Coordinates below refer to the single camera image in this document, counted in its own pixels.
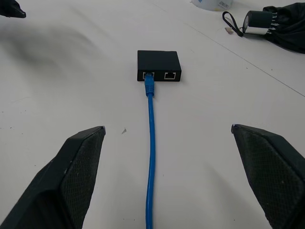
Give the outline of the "black network coupler box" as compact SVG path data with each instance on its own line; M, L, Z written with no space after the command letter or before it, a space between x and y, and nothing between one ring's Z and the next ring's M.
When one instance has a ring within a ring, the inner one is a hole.
M151 73L155 82L179 82L182 69L177 51L137 51L137 81Z

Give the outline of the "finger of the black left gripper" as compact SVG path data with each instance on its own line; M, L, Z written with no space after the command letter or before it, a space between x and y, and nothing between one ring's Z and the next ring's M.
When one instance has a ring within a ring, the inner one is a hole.
M26 18L26 12L21 9L16 0L0 0L0 16Z

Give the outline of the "black folded umbrella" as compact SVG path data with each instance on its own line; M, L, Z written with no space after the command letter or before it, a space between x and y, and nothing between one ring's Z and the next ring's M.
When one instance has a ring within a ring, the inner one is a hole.
M263 36L267 41L297 53L305 54L305 2L284 7L268 6L262 11L250 10L242 27L238 27L231 13L222 13L223 21L238 36Z

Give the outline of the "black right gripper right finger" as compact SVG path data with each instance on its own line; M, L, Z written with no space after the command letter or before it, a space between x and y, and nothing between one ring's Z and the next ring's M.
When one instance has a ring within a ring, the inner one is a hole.
M305 158L275 133L241 124L231 132L272 229L305 229Z

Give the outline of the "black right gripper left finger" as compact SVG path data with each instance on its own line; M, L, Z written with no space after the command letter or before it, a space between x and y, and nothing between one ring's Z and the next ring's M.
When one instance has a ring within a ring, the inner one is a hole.
M69 137L34 177L0 229L82 229L95 187L106 131Z

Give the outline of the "white round container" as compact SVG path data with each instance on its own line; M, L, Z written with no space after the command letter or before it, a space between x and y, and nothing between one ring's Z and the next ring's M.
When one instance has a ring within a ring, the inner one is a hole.
M234 0L191 0L196 7L209 11L226 11L230 9Z

